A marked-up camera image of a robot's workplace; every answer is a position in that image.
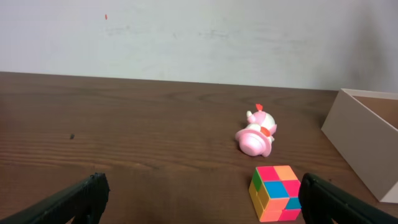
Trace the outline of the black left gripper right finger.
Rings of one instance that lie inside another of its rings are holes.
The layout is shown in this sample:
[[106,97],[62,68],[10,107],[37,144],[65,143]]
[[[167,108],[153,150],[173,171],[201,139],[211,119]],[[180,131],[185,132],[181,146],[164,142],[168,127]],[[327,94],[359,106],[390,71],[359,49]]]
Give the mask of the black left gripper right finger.
[[350,195],[315,174],[303,175],[298,199],[306,224],[397,224],[397,218]]

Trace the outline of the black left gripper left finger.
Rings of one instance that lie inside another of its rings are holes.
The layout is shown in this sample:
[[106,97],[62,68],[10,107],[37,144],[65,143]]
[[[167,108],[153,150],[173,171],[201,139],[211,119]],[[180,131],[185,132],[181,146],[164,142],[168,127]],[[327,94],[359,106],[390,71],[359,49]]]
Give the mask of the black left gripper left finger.
[[37,204],[1,220],[10,224],[98,224],[109,199],[104,173],[95,173]]

